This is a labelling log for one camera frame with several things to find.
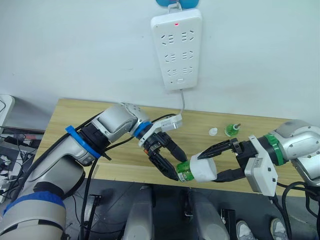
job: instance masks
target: white sneaker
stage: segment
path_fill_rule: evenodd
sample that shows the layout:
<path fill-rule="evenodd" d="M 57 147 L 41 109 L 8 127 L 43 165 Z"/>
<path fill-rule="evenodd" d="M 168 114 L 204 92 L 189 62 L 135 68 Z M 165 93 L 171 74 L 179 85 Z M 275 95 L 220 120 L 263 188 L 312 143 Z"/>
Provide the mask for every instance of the white sneaker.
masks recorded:
<path fill-rule="evenodd" d="M 236 236 L 238 240 L 256 240 L 245 221 L 238 221 L 236 223 Z"/>
<path fill-rule="evenodd" d="M 271 221 L 270 232 L 274 240 L 288 240 L 286 228 L 278 218 Z"/>

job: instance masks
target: small green bottle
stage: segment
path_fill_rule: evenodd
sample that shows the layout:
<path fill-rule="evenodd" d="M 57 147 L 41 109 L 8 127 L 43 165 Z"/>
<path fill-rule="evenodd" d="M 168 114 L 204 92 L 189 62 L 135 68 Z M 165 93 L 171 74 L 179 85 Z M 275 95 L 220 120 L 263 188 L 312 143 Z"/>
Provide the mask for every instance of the small green bottle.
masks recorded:
<path fill-rule="evenodd" d="M 238 134 L 239 128 L 240 128 L 240 123 L 239 124 L 229 124 L 228 126 L 225 127 L 224 133 L 228 137 L 234 137 Z"/>
<path fill-rule="evenodd" d="M 187 182 L 194 179 L 190 170 L 190 161 L 181 162 L 176 166 L 176 172 L 181 182 Z"/>

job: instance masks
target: green ring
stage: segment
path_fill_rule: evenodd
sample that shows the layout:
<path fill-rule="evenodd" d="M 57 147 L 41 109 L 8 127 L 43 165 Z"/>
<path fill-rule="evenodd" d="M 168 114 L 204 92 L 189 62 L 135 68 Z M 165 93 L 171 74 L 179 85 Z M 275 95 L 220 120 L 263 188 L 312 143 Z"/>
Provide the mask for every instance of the green ring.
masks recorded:
<path fill-rule="evenodd" d="M 266 139 L 268 139 L 269 144 L 273 147 L 275 154 L 276 154 L 276 158 L 278 159 L 278 164 L 276 164 L 277 166 L 281 166 L 284 163 L 284 156 L 282 155 L 282 152 L 278 146 L 279 140 L 272 134 L 268 133 L 266 135 L 264 135 L 266 137 Z"/>

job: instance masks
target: white device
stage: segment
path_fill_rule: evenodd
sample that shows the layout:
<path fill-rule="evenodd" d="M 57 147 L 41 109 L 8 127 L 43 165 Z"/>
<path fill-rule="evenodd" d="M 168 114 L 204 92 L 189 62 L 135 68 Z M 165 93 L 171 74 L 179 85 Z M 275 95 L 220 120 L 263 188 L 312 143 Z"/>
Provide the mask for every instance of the white device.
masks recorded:
<path fill-rule="evenodd" d="M 159 121 L 156 121 L 152 127 L 143 135 L 139 140 L 138 145 L 142 147 L 145 141 L 153 134 L 159 132 L 167 132 L 173 129 L 178 129 L 182 126 L 182 116 L 181 114 L 171 116 Z"/>
<path fill-rule="evenodd" d="M 217 167 L 215 161 L 212 157 L 198 159 L 198 156 L 201 154 L 199 152 L 196 155 L 193 155 L 190 159 L 190 171 L 194 179 L 198 183 L 209 182 L 217 179 Z"/>
<path fill-rule="evenodd" d="M 168 90 L 192 88 L 198 82 L 202 16 L 198 9 L 181 10 L 179 3 L 168 9 L 168 14 L 151 20 L 164 86 Z"/>
<path fill-rule="evenodd" d="M 15 99 L 6 94 L 0 94 L 0 126 L 5 126 L 6 120 L 14 107 Z M 0 127 L 0 134 L 3 132 L 3 128 Z"/>
<path fill-rule="evenodd" d="M 276 192 L 278 174 L 268 152 L 262 147 L 258 139 L 251 135 L 250 142 L 258 154 L 250 157 L 244 174 L 254 192 L 273 197 Z"/>

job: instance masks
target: cable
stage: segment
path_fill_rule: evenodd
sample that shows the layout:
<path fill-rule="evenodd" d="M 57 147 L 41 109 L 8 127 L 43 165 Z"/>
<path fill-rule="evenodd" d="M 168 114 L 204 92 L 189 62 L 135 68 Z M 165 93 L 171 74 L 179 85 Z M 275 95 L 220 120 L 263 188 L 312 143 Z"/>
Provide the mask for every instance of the cable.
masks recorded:
<path fill-rule="evenodd" d="M 76 201 L 75 196 L 71 195 L 71 197 L 73 198 L 73 201 L 74 201 L 75 217 L 76 217 L 76 220 L 78 221 L 78 223 L 80 224 L 80 220 L 79 220 L 78 213 L 77 213 L 77 201 Z"/>
<path fill-rule="evenodd" d="M 0 126 L 0 128 L 7 129 L 7 130 L 9 130 L 10 132 L 12 132 L 14 135 L 16 135 L 16 134 L 17 134 L 17 135 L 18 135 L 18 134 L 22 134 L 22 135 L 24 136 L 24 139 L 23 139 L 23 140 L 26 139 L 26 135 L 25 135 L 25 134 L 14 132 L 14 131 L 12 131 L 9 127 Z M 16 136 L 15 138 L 16 138 L 16 146 L 17 146 L 18 149 L 19 149 L 19 154 L 20 154 L 20 157 L 21 157 L 22 159 L 24 159 L 24 158 L 26 157 L 26 155 L 30 155 L 30 154 L 32 154 L 34 151 L 37 150 L 37 149 L 34 149 L 34 150 L 31 151 L 31 152 L 25 151 L 26 153 L 23 153 L 23 151 L 20 149 L 20 145 L 19 145 L 19 136 Z"/>
<path fill-rule="evenodd" d="M 277 184 L 278 186 L 282 187 L 282 188 L 287 188 L 287 187 L 288 187 L 288 185 L 282 184 L 282 183 L 280 183 L 280 182 L 277 182 L 276 184 Z M 294 190 L 299 190 L 299 191 L 304 191 L 304 192 L 308 192 L 308 193 L 310 193 L 310 194 L 312 194 L 312 195 L 316 195 L 316 193 L 315 193 L 314 191 L 312 191 L 312 190 L 310 190 L 310 189 L 307 189 L 307 188 L 305 188 L 305 187 L 294 186 L 294 187 L 292 187 L 292 189 L 294 189 Z"/>
<path fill-rule="evenodd" d="M 10 194 L 12 193 L 12 191 L 15 190 L 15 189 L 18 187 L 19 184 L 16 185 L 16 183 L 19 181 L 19 179 L 20 179 L 20 177 L 22 176 L 23 173 L 24 173 L 23 171 L 19 172 L 19 174 L 17 175 L 17 177 L 16 177 L 16 179 L 15 179 L 15 182 L 12 184 L 12 187 L 10 187 L 9 189 L 7 189 L 7 190 L 4 191 L 3 193 L 1 193 L 0 196 L 6 197 L 6 196 L 4 196 L 4 194 L 7 193 L 7 192 L 9 192 L 9 191 L 11 191 L 11 192 L 9 193 L 9 197 L 10 197 Z"/>
<path fill-rule="evenodd" d="M 154 123 L 154 122 L 156 122 L 156 121 L 159 121 L 160 119 L 164 119 L 164 118 L 168 118 L 168 117 L 172 117 L 172 116 L 176 116 L 176 115 L 177 115 L 177 114 L 169 113 L 169 114 L 160 116 L 160 117 L 156 118 L 155 120 L 152 120 L 151 123 Z"/>
<path fill-rule="evenodd" d="M 320 202 L 319 203 L 319 210 L 318 210 L 318 216 L 316 218 L 316 231 L 318 233 L 318 237 L 320 238 Z"/>
<path fill-rule="evenodd" d="M 27 160 L 25 160 L 23 163 L 22 163 L 22 166 L 25 165 L 30 159 L 32 159 L 35 155 L 32 155 L 31 157 L 29 157 Z"/>
<path fill-rule="evenodd" d="M 0 100 L 1 103 L 3 103 L 3 108 L 0 110 L 0 113 L 7 107 L 6 103 L 2 100 Z"/>
<path fill-rule="evenodd" d="M 182 114 L 183 111 L 185 110 L 185 96 L 184 96 L 184 91 L 182 89 L 180 89 L 180 94 L 181 94 L 181 100 L 182 100 L 182 108 L 179 114 Z"/>
<path fill-rule="evenodd" d="M 151 122 L 154 123 L 154 122 L 156 122 L 156 121 L 158 121 L 158 120 L 160 120 L 160 119 L 164 119 L 164 118 L 172 117 L 172 116 L 176 116 L 176 114 L 174 114 L 174 113 L 169 113 L 169 114 L 160 116 L 160 117 L 156 118 L 155 120 L 152 120 Z M 125 143 L 131 141 L 131 140 L 134 139 L 134 138 L 135 138 L 134 136 L 131 136 L 131 137 L 129 137 L 128 139 L 126 139 L 126 140 L 124 140 L 124 141 L 121 141 L 121 142 L 119 142 L 119 143 L 116 143 L 116 144 L 114 144 L 114 145 L 112 145 L 112 146 L 109 146 L 109 147 L 105 148 L 104 151 L 107 152 L 107 151 L 109 151 L 109 150 L 111 150 L 111 149 L 114 149 L 114 148 L 116 148 L 116 147 L 118 147 L 118 146 L 120 146 L 120 145 L 122 145 L 122 144 L 125 144 Z"/>
<path fill-rule="evenodd" d="M 89 187 L 90 182 L 92 178 L 92 174 L 94 173 L 95 167 L 97 165 L 98 158 L 96 158 L 90 168 L 88 178 L 85 183 L 85 190 L 83 195 L 83 202 L 82 202 L 82 208 L 81 208 L 81 219 L 80 219 L 80 240 L 84 239 L 84 226 L 85 226 L 85 211 L 86 211 L 86 205 L 87 205 L 87 199 L 88 199 L 88 193 L 89 193 Z"/>
<path fill-rule="evenodd" d="M 73 198 L 73 201 L 74 201 L 74 213 L 75 213 L 75 217 L 76 217 L 76 220 L 78 221 L 78 223 L 81 225 L 80 223 L 80 220 L 79 220 L 79 217 L 78 217 L 78 213 L 77 213 L 77 201 L 76 201 L 76 198 L 75 196 L 71 195 L 71 197 Z M 114 234 L 114 233 L 118 233 L 118 232 L 121 232 L 121 230 L 117 230 L 117 231 L 109 231 L 109 232 L 99 232 L 99 231 L 93 231 L 93 230 L 88 230 L 86 227 L 84 227 L 87 231 L 90 231 L 92 233 L 95 233 L 95 234 Z"/>
<path fill-rule="evenodd" d="M 116 144 L 114 144 L 114 145 L 112 145 L 112 146 L 109 146 L 109 147 L 105 148 L 104 151 L 106 152 L 106 151 L 109 151 L 110 149 L 114 149 L 114 148 L 116 148 L 116 147 L 118 147 L 118 146 L 120 146 L 120 145 L 122 145 L 122 144 L 125 144 L 125 143 L 131 141 L 131 140 L 134 139 L 134 138 L 135 138 L 134 136 L 131 136 L 131 137 L 129 137 L 128 139 L 126 139 L 126 140 L 124 140 L 124 141 L 121 141 L 121 142 L 119 142 L 119 143 L 116 143 Z"/>
<path fill-rule="evenodd" d="M 78 191 L 75 191 L 75 193 L 73 194 L 74 196 L 81 198 L 82 200 L 84 199 L 81 194 Z M 96 218 L 98 219 L 95 224 L 91 227 L 92 229 L 94 228 L 94 226 L 98 223 L 101 222 L 105 225 L 119 225 L 119 224 L 124 224 L 126 221 L 122 221 L 122 222 L 106 222 L 101 220 L 101 217 L 95 212 L 94 215 L 96 216 Z"/>
<path fill-rule="evenodd" d="M 87 121 L 85 121 L 84 123 L 82 123 L 81 125 L 79 125 L 75 130 L 78 131 L 79 129 L 81 129 L 82 127 L 84 127 L 85 125 L 87 125 L 89 122 L 91 122 L 91 120 L 93 120 L 96 116 L 98 116 L 100 113 L 96 114 L 95 116 L 91 117 L 90 119 L 88 119 Z M 20 191 L 22 190 L 22 188 L 24 187 L 28 177 L 30 176 L 30 174 L 39 166 L 39 164 L 49 155 L 49 153 L 55 149 L 64 139 L 66 139 L 69 136 L 69 133 L 64 134 L 62 137 L 60 137 L 52 146 L 50 146 L 40 157 L 38 157 L 38 159 L 29 167 L 28 171 L 25 173 L 24 178 L 22 179 L 21 183 L 18 186 L 18 189 L 15 191 L 11 202 L 15 201 L 20 193 Z"/>
<path fill-rule="evenodd" d="M 171 116 L 175 116 L 175 114 L 172 114 L 172 113 L 166 114 L 166 115 L 163 115 L 163 116 L 160 116 L 160 117 L 156 118 L 155 120 L 153 120 L 153 121 L 151 121 L 151 122 L 154 123 L 154 122 L 156 122 L 156 121 L 158 121 L 158 120 L 160 120 L 160 119 L 163 119 L 163 118 L 166 118 L 166 117 L 171 117 Z M 125 143 L 129 142 L 130 140 L 132 140 L 133 138 L 134 138 L 134 136 L 131 136 L 130 138 L 128 138 L 128 139 L 126 139 L 126 140 L 124 140 L 124 141 L 121 141 L 121 142 L 116 143 L 116 144 L 114 144 L 114 145 L 112 145 L 112 146 L 110 146 L 110 147 L 107 147 L 107 148 L 105 149 L 105 151 L 108 151 L 108 150 L 113 149 L 113 148 L 115 148 L 115 147 L 118 147 L 118 146 L 120 146 L 120 145 L 122 145 L 122 144 L 125 144 Z M 80 219 L 80 220 L 81 220 L 81 221 L 80 221 L 80 235 L 79 235 L 79 239 L 80 239 L 80 240 L 83 240 L 83 239 L 84 239 L 84 228 L 85 228 L 85 226 L 84 226 L 84 218 L 85 218 L 85 210 L 86 210 L 87 199 L 88 199 L 88 194 L 89 194 L 90 182 L 91 182 L 92 174 L 93 174 L 94 169 L 95 169 L 95 167 L 96 167 L 97 161 L 98 161 L 98 159 L 96 159 L 96 160 L 93 162 L 93 164 L 92 164 L 92 166 L 91 166 L 91 168 L 90 168 L 90 171 L 89 171 L 88 178 L 87 178 L 86 183 L 85 183 L 85 190 L 84 190 L 83 201 L 82 201 L 82 208 L 81 208 L 81 219 Z"/>
<path fill-rule="evenodd" d="M 269 199 L 273 202 L 273 204 L 276 206 L 276 208 L 278 209 L 278 211 L 282 215 L 282 218 L 283 218 L 283 221 L 284 221 L 284 224 L 285 224 L 285 228 L 286 228 L 286 232 L 288 234 L 289 230 L 291 232 L 291 226 L 290 226 L 290 220 L 289 220 L 288 213 L 286 213 L 284 211 L 284 209 L 280 206 L 279 200 L 278 200 L 278 197 L 277 197 L 276 194 L 274 196 L 269 196 Z"/>
<path fill-rule="evenodd" d="M 307 209 L 307 211 L 314 216 L 315 218 L 318 217 L 317 214 L 315 214 L 311 209 L 310 209 L 310 195 L 306 192 L 305 193 L 305 208 Z"/>
<path fill-rule="evenodd" d="M 285 190 L 284 190 L 284 192 L 282 194 L 282 208 L 283 208 L 283 211 L 284 211 L 283 220 L 284 220 L 284 224 L 285 224 L 285 227 L 286 227 L 286 234 L 287 234 L 289 239 L 292 239 L 292 231 L 291 231 L 291 225 L 290 225 L 290 220 L 289 220 L 288 211 L 287 211 L 286 198 L 287 198 L 288 192 L 291 189 L 293 189 L 293 187 L 295 187 L 297 185 L 306 186 L 306 184 L 303 181 L 296 181 L 296 182 L 293 182 L 293 183 L 289 184 L 285 188 Z"/>

